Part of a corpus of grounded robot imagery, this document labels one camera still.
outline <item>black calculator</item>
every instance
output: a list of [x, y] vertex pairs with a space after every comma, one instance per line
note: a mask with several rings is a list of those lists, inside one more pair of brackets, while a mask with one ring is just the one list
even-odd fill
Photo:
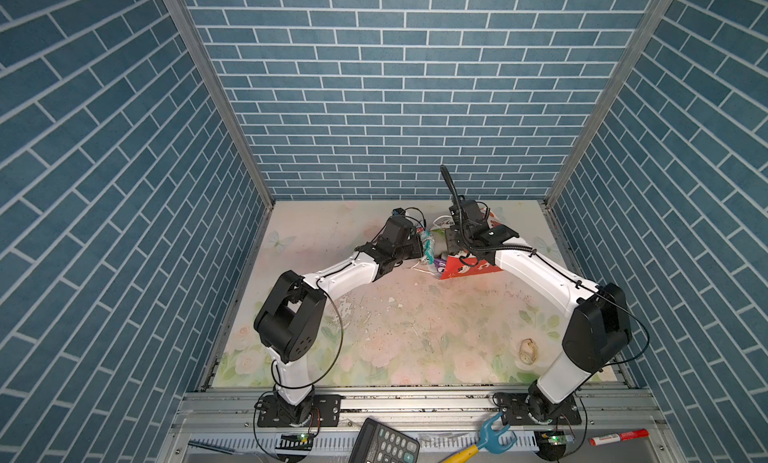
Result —
[[349, 463], [416, 463], [418, 441], [370, 418], [362, 424]]

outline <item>floral tabletop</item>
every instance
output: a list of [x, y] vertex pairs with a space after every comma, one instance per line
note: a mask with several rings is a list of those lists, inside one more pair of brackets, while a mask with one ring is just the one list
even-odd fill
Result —
[[[214, 386], [272, 386], [270, 357], [254, 331], [277, 276], [309, 273], [341, 261], [371, 239], [392, 208], [418, 207], [428, 223], [443, 201], [279, 202], [227, 340]], [[494, 201], [494, 214], [539, 252], [562, 256], [538, 203]], [[344, 343], [321, 385], [390, 386], [529, 383], [554, 361], [566, 322], [543, 296], [508, 272], [438, 280], [411, 266], [340, 297]], [[326, 305], [309, 356], [310, 376], [333, 360], [340, 327]], [[615, 381], [606, 369], [594, 380]]]

